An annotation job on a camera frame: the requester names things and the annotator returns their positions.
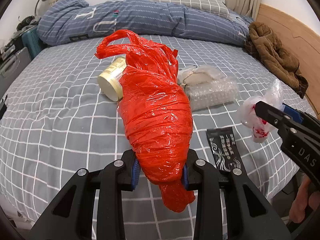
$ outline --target black packet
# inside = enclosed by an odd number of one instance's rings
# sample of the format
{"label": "black packet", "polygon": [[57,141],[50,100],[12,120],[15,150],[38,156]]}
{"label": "black packet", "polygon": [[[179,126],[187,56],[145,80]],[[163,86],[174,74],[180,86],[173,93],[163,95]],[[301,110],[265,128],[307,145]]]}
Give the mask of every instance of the black packet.
{"label": "black packet", "polygon": [[0,120],[2,119],[5,111],[7,111],[7,106],[5,104],[6,100],[8,98],[8,95],[6,95],[5,99],[0,101]]}
{"label": "black packet", "polygon": [[232,127],[207,129],[206,134],[218,170],[230,172],[239,168],[245,171]]}

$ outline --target comforter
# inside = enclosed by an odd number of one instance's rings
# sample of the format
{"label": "comforter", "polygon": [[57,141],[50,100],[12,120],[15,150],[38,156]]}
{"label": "comforter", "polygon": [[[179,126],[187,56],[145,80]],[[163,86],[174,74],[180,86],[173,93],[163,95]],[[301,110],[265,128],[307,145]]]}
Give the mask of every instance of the comforter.
{"label": "comforter", "polygon": [[37,29],[51,46],[108,36],[128,29],[243,46],[248,27],[236,21],[174,3],[149,0],[111,0],[89,6],[84,0],[59,0],[44,14]]}

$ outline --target brown jacket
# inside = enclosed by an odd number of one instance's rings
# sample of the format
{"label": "brown jacket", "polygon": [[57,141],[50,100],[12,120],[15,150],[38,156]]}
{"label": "brown jacket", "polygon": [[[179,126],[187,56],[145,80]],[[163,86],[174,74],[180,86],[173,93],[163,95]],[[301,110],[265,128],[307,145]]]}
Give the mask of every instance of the brown jacket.
{"label": "brown jacket", "polygon": [[299,60],[282,46],[277,34],[264,23],[252,22],[249,25],[249,36],[263,65],[303,98],[308,82],[298,70]]}

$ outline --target finger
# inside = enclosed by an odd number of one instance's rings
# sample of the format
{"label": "finger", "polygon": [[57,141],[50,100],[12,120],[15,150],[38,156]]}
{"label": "finger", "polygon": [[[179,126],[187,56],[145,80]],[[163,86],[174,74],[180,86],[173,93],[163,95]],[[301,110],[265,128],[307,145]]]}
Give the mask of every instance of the finger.
{"label": "finger", "polygon": [[320,192],[316,191],[311,194],[309,198],[309,206],[313,209],[316,210],[320,204]]}
{"label": "finger", "polygon": [[297,204],[296,201],[293,201],[289,211],[290,220],[298,224],[304,220],[304,217],[305,217],[305,208],[301,209],[301,204]]}
{"label": "finger", "polygon": [[294,200],[295,207],[298,210],[305,210],[308,205],[308,177],[305,178],[304,182],[299,187],[296,199]]}
{"label": "finger", "polygon": [[308,188],[310,183],[311,183],[311,179],[307,175],[304,175],[300,187]]}

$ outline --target metal screw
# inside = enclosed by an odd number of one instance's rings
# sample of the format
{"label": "metal screw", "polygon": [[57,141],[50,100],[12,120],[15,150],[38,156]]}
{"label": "metal screw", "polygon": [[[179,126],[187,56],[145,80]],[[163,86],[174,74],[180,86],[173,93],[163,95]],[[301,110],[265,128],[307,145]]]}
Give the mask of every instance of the metal screw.
{"label": "metal screw", "polygon": [[196,160],[196,164],[199,165],[199,166],[204,166],[205,165],[205,160],[198,159],[198,160]]}
{"label": "metal screw", "polygon": [[242,171],[241,171],[241,169],[235,168],[235,169],[233,169],[233,173],[234,173],[235,175],[239,176],[239,175],[242,174]]}
{"label": "metal screw", "polygon": [[116,167],[121,167],[123,165],[123,161],[121,160],[116,160],[114,163],[113,163],[114,166]]}
{"label": "metal screw", "polygon": [[83,175],[85,175],[87,173],[87,171],[85,170],[85,169],[81,169],[81,170],[79,170],[78,172],[77,172],[77,174],[79,175],[79,176],[83,176]]}
{"label": "metal screw", "polygon": [[295,129],[295,128],[290,128],[290,131],[292,132],[292,133],[297,133],[297,130]]}

